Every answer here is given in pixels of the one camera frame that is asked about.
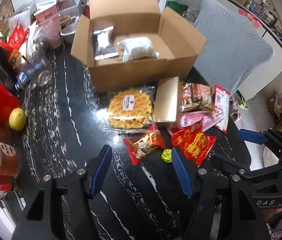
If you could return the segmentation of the woven round mat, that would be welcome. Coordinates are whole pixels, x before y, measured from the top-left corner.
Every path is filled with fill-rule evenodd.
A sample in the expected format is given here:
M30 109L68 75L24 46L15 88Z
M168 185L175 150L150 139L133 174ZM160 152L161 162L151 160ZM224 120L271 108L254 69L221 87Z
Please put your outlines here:
M0 32L9 29L8 20L14 14L13 5L10 0L2 0L0 3Z

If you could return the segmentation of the silver foil snack packet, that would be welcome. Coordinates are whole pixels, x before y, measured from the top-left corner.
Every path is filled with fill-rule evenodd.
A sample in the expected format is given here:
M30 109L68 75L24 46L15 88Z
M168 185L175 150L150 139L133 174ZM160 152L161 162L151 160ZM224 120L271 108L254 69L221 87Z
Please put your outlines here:
M95 61L106 60L119 56L119 52L114 47L111 39L113 30L114 26L112 25L93 32Z

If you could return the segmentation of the white patterned snack pouch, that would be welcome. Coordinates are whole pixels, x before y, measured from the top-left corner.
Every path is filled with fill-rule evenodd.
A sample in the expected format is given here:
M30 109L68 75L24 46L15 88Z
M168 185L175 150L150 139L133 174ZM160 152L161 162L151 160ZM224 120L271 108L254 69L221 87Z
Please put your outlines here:
M123 61L140 60L143 58L156 59L160 53L155 51L151 40L146 37L126 38L117 42L123 48Z

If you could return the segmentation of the red gold-lettered snack packet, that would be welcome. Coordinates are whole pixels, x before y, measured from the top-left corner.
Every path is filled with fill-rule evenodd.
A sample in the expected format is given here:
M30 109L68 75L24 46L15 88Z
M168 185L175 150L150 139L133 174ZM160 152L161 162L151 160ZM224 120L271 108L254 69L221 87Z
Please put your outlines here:
M206 135L202 129L187 127L171 136L173 146L179 146L187 159L199 167L216 141L215 136Z

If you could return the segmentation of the packaged yellow waffles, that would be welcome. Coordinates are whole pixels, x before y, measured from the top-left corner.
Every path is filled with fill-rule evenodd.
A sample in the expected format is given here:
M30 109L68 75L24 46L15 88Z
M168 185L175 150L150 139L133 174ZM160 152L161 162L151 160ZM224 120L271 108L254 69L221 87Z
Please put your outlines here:
M106 121L124 133L142 132L153 124L156 86L144 85L108 93Z

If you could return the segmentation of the brown green meat snack packet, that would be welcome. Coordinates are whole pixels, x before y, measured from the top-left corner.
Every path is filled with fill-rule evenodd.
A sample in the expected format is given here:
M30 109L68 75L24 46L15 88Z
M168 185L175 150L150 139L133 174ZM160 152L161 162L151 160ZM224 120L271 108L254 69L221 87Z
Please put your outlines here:
M199 83L182 83L181 111L215 112L215 89Z

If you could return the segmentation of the green slipper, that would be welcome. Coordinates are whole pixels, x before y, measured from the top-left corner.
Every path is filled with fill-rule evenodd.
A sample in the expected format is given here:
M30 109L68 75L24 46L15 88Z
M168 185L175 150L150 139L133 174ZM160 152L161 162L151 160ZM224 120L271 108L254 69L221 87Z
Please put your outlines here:
M237 99L237 106L241 109L248 110L248 105L244 99L238 98Z

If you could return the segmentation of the pink slipper far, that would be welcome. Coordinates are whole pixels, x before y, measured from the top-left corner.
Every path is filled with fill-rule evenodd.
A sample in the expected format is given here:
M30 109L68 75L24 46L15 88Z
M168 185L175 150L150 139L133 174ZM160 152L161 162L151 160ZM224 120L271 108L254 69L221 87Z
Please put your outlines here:
M229 107L232 108L232 107L235 107L237 105L237 100L236 98L234 98L233 96L230 97L229 99Z

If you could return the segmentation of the green lollipop yellow stick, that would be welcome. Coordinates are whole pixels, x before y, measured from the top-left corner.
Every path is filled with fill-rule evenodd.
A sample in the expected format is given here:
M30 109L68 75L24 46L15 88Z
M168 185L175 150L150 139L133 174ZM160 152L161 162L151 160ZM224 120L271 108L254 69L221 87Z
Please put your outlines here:
M172 163L172 150L171 149L165 149L161 154L161 159L165 163Z

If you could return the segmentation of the red white long snack packet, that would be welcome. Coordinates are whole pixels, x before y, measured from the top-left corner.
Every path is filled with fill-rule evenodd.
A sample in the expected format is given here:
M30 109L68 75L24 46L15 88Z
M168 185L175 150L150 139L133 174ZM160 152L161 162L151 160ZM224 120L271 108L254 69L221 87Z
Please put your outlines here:
M215 86L215 109L221 111L223 117L223 119L219 121L215 126L220 131L226 134L228 131L230 94L221 86L219 85L214 85L214 86Z

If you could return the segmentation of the white cabinet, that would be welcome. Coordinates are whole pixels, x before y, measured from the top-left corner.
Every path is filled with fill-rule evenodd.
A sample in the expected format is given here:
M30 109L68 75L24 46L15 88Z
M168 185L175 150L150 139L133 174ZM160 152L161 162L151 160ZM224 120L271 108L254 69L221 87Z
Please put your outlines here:
M234 0L216 0L234 12L236 20L242 20L240 34L247 32L248 59L260 61L238 91L245 100L253 98L282 72L282 42L266 24Z

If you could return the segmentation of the small red cartoon snack packet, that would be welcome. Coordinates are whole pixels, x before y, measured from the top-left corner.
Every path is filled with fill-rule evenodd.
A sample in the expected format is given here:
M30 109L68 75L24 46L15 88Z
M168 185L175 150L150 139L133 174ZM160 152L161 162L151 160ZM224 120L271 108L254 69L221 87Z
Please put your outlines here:
M165 150L164 140L159 132L148 132L138 140L124 138L123 142L133 166L138 165L147 155L156 150Z

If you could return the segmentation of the red foil bag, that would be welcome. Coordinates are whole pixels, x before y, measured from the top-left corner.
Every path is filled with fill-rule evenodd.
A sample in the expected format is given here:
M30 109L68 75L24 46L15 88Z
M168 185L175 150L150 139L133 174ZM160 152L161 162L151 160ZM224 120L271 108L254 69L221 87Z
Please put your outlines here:
M19 50L28 33L29 29L17 22L8 40L8 45L15 50Z

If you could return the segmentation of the small brown cardboard box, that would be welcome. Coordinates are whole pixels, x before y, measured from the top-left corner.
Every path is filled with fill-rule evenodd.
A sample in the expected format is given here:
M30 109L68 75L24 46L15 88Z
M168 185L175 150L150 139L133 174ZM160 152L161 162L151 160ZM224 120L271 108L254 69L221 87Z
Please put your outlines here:
M178 126L181 115L180 78L169 77L158 82L153 120L159 127Z

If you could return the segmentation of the pink rose cone packet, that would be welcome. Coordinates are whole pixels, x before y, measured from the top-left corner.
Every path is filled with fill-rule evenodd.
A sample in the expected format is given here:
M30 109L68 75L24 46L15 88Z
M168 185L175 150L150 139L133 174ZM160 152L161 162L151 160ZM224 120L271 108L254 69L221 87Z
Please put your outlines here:
M202 131L205 132L222 120L222 113L212 114L206 111L188 112L181 115L180 127L187 127L200 122L202 124Z

